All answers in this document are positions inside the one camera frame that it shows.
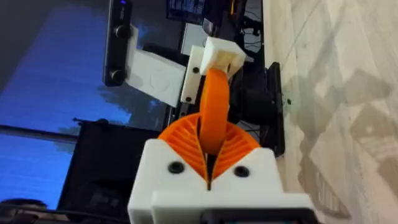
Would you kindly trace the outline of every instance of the desk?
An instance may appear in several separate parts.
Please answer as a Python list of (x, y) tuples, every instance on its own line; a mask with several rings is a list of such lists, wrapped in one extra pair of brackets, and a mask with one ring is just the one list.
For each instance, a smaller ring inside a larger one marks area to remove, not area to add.
[(264, 0), (280, 62), (288, 192), (325, 223), (398, 223), (398, 2)]

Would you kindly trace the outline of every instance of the black device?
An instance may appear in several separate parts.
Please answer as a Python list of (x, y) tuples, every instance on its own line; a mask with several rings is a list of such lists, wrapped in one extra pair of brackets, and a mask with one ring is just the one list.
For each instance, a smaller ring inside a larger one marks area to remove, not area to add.
[(106, 86), (120, 86), (127, 77), (127, 47), (134, 35), (130, 26), (131, 11), (130, 0), (109, 0), (103, 72)]
[[(144, 144), (158, 131), (80, 121), (80, 133), (58, 203), (59, 210), (128, 219), (127, 203)], [(81, 221), (71, 215), (72, 221)]]

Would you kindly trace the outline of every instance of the orange ribbed part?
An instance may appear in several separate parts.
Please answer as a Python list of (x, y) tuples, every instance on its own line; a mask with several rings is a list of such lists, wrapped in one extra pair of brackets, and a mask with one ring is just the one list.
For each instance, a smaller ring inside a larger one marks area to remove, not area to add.
[(163, 139), (208, 182), (206, 162), (200, 147), (197, 126), (200, 115), (188, 115), (172, 123), (158, 137)]
[[(210, 69), (203, 86), (200, 112), (180, 118), (159, 136), (207, 183), (259, 147), (250, 134), (227, 122), (228, 104), (226, 74)], [(206, 153), (218, 155), (211, 179), (207, 174)]]
[(217, 178), (257, 147), (260, 145), (250, 134), (228, 122), (226, 139), (216, 159), (211, 179)]

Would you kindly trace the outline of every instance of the orange curved arm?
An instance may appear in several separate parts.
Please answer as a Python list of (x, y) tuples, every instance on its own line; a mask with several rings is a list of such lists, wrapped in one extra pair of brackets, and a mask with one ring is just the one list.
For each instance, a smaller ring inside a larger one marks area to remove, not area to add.
[[(229, 85), (225, 72), (210, 69), (203, 86), (200, 112), (180, 118), (167, 127), (163, 139), (207, 183), (259, 147), (250, 134), (227, 122)], [(216, 155), (211, 177), (205, 154)]]

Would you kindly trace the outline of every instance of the black screw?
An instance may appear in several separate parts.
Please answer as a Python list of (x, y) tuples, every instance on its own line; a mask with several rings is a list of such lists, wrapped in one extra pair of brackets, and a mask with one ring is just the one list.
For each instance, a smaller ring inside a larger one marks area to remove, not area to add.
[(199, 68), (198, 68), (198, 67), (195, 67), (195, 68), (192, 69), (192, 71), (193, 71), (194, 73), (198, 73), (198, 72), (199, 72)]
[(184, 171), (184, 164), (182, 162), (172, 162), (169, 164), (168, 170), (172, 174), (180, 174)]
[(234, 170), (234, 174), (238, 177), (249, 177), (250, 171), (244, 166), (237, 166)]

